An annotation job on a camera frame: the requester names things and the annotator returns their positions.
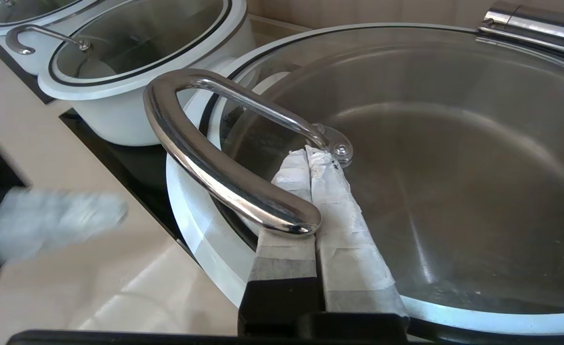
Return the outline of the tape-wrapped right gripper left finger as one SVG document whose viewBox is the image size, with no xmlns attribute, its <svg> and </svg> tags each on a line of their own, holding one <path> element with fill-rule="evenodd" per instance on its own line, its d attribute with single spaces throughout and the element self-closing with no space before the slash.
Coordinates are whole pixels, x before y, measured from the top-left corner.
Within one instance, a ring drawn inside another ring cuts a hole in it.
<svg viewBox="0 0 564 345">
<path fill-rule="evenodd" d="M 238 334 L 295 337 L 300 318 L 320 309 L 315 235 L 261 229 L 238 310 Z"/>
</svg>

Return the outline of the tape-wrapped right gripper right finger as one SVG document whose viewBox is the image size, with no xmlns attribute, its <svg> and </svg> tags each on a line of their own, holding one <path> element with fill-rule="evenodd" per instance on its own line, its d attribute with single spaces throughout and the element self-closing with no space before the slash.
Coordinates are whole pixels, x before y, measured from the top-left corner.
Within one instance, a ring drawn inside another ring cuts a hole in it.
<svg viewBox="0 0 564 345">
<path fill-rule="evenodd" d="M 407 318 L 395 279 L 372 239 L 341 165 L 326 151 L 305 149 L 311 201 L 322 215 L 316 248 L 326 311 Z"/>
</svg>

